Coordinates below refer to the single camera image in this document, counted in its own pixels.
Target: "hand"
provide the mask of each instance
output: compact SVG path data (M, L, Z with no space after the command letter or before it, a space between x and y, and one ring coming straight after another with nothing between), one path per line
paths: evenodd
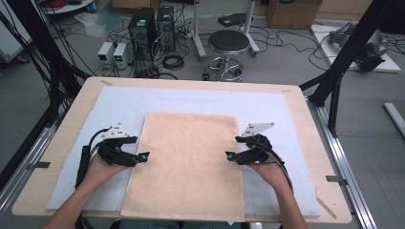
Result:
M269 157L265 163L248 166L256 171L273 189L289 187L286 176L272 157Z
M99 154L95 154L90 160L86 176L80 186L84 184L95 191L98 187L110 180L113 175L127 168L128 167L122 165L107 164Z

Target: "computer tower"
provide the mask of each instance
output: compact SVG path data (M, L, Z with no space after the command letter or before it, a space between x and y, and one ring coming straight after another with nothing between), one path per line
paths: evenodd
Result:
M158 44L155 14L152 8L137 8L128 25L131 42L135 44L136 60L153 60Z
M160 35L160 48L164 51L176 50L174 12L175 9L172 6L159 7L156 22Z

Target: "black metal pole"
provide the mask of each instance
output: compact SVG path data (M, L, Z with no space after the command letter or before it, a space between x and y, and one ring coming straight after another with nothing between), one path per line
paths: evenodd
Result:
M324 106L325 100L332 94L328 127L333 137L337 137L335 128L342 78L385 16L392 11L395 1L373 0L330 68L318 77L300 85L301 90L306 90L319 84L315 92L309 96L309 101L316 106Z

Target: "power supply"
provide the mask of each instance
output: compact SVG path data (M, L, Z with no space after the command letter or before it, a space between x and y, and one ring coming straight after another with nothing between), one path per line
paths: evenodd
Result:
M118 43L116 51L114 52L114 59L116 60L116 66L119 69L126 69L129 62L131 61L128 44Z
M174 7L160 6L156 22L160 34L160 47L164 51L176 50L175 22L174 22Z
M104 68L111 69L114 66L114 45L112 42L104 42L98 51L98 58L104 64Z
M154 42L158 38L155 14L152 8L137 8L128 25L136 60L153 60Z

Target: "gray floor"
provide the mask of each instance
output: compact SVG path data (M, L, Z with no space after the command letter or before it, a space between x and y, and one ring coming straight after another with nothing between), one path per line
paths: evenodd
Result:
M98 13L108 24L108 30L120 27L119 17L108 8ZM66 14L60 20L64 24L72 23L75 21L74 15L74 13ZM209 29L222 29L216 19L217 16L212 16L201 20L202 41L210 56L214 56L215 53L210 52L206 47L208 36L205 34L212 32ZM321 23L339 22L322 21ZM263 18L255 18L253 24L265 26L266 21ZM68 35L68 41L96 75L108 74L101 69L96 70L100 66L96 53L105 41L105 36L88 37L80 24L63 27L71 32ZM266 30L270 32L270 37L274 37L279 31ZM293 32L312 37L309 31L294 30ZM256 39L264 39L260 34L252 34L252 36ZM290 42L300 50L315 47L308 39L292 34L281 32L281 39L285 44ZM268 42L275 44L274 40L268 40ZM56 40L56 43L60 45L61 41ZM184 80L201 80L203 70L210 58L200 62L193 42L187 41L186 44L190 48L190 54L184 58L185 66L176 72L176 76ZM258 45L261 50L266 47L260 42ZM300 85L324 72L309 63L311 52L298 52L292 46L269 46L266 52L259 53L256 57L246 53L237 58L245 66L244 83ZM391 51L388 55L401 69L405 69L404 55ZM89 72L78 58L75 60L80 69ZM321 68L328 67L324 59L312 57L311 60ZM44 84L32 64L13 61L7 68L1 69L0 73L2 74L0 76L0 128L2 130L0 169L2 169L45 111L49 101ZM403 71L400 73L347 71L342 82L337 134L378 228L405 227L405 166L403 166L405 141L383 108L383 103L393 102L399 112L405 116L405 97L402 91L404 85ZM309 95L313 90L306 90L304 94ZM0 227L36 228L44 220L18 217L8 211L0 218ZM105 221L111 220L93 219L97 228L108 228ZM266 223L264 227L278 228L278 224ZM359 226L356 217L353 217L350 224L311 224L310 228L359 228Z

